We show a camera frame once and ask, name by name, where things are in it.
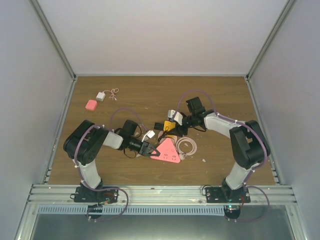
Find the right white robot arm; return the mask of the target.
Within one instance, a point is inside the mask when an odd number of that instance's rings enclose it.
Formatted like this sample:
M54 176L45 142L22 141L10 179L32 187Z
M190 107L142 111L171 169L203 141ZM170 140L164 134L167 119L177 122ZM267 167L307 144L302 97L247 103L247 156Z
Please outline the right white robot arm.
M179 136L188 134L188 129L201 127L205 132L215 131L230 139L234 165L220 187L223 200L234 202L244 192L248 179L257 168L262 167L271 153L270 146L255 120L239 121L206 110L199 97L186 101L190 115L177 109L168 111L168 119L177 123L175 131Z

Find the white USB charger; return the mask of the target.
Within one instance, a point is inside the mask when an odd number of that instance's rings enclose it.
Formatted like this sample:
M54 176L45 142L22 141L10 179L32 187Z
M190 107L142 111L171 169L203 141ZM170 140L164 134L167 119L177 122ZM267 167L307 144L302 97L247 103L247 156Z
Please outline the white USB charger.
M98 92L98 94L96 95L96 100L98 102L102 102L106 97L106 94L104 92Z

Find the yellow cube socket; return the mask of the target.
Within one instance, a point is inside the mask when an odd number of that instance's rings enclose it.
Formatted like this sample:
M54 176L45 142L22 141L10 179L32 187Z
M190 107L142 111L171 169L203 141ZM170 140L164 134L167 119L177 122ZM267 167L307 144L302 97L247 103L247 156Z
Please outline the yellow cube socket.
M164 125L163 125L163 131L164 131L164 132L169 132L169 131L171 131L171 130L174 130L175 127L176 127L176 123L175 123L175 122L166 120L166 121L164 122Z

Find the pink triangular power strip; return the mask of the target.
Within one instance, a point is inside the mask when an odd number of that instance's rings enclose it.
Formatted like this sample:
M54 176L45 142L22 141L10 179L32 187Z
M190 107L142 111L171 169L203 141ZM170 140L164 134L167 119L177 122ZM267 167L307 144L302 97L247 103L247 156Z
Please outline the pink triangular power strip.
M159 156L151 156L152 159L170 163L180 163L181 159L171 138L166 138L156 148L160 152Z

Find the pink rectangular plug adapter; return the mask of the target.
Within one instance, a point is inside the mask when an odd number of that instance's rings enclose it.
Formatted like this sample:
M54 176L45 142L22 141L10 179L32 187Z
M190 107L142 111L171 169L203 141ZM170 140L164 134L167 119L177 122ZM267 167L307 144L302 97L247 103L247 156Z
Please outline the pink rectangular plug adapter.
M94 99L89 99L85 105L85 109L88 111L94 111L98 105L98 102Z

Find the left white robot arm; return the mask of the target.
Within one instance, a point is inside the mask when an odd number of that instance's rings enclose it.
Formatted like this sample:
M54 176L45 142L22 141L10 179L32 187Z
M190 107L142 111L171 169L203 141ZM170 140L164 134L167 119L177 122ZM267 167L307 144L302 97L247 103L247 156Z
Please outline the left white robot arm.
M96 156L101 147L123 152L128 149L144 157L161 155L154 145L134 136L138 126L136 122L126 120L122 128L112 131L84 120L65 140L63 150L78 170L81 184L87 188L85 195L90 201L98 202L103 197L102 179L96 166Z

